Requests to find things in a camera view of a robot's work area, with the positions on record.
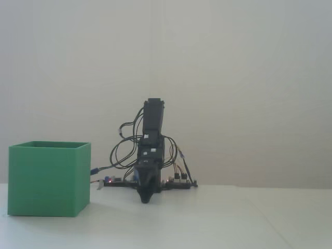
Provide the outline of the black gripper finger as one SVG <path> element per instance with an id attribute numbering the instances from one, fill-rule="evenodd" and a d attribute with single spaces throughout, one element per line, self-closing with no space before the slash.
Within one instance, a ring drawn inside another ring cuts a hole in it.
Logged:
<path id="1" fill-rule="evenodd" d="M 153 173 L 150 173 L 148 176 L 148 182 L 145 189 L 145 203 L 148 203 L 157 191 L 159 184 L 159 171 L 156 170 Z"/>
<path id="2" fill-rule="evenodd" d="M 140 195 L 142 203 L 145 203 L 145 173 L 142 170 L 135 169 L 134 175 L 137 181 L 137 192 Z"/>

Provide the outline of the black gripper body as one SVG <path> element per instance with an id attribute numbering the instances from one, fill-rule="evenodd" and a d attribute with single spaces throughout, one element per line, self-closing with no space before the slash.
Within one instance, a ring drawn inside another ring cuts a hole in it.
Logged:
<path id="1" fill-rule="evenodd" d="M 135 170 L 150 167 L 151 165 L 161 170 L 164 164 L 165 146 L 139 145 L 137 151 L 137 161 L 134 165 Z"/>

